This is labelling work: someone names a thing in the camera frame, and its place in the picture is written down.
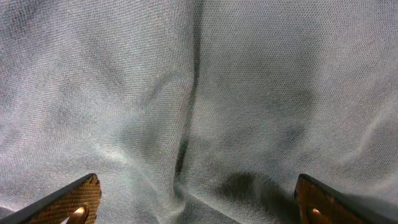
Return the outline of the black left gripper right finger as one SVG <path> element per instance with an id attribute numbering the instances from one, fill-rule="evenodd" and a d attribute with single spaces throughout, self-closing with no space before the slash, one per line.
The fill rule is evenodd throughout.
<path id="1" fill-rule="evenodd" d="M 397 224 L 397 206 L 364 195 L 350 195 L 300 174 L 294 199 L 304 224 Z"/>

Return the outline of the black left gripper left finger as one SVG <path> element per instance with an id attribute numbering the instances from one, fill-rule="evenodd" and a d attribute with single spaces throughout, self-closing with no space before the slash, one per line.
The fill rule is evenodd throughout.
<path id="1" fill-rule="evenodd" d="M 77 217 L 81 223 L 93 224 L 101 200 L 97 175 L 87 174 L 35 203 L 8 215 L 2 224 L 62 223 Z"/>

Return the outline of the blue polo shirt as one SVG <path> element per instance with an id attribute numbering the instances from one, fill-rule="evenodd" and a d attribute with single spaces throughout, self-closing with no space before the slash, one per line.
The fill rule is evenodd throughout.
<path id="1" fill-rule="evenodd" d="M 397 218 L 397 2 L 2 1 L 1 216 L 88 173 L 98 223 Z"/>

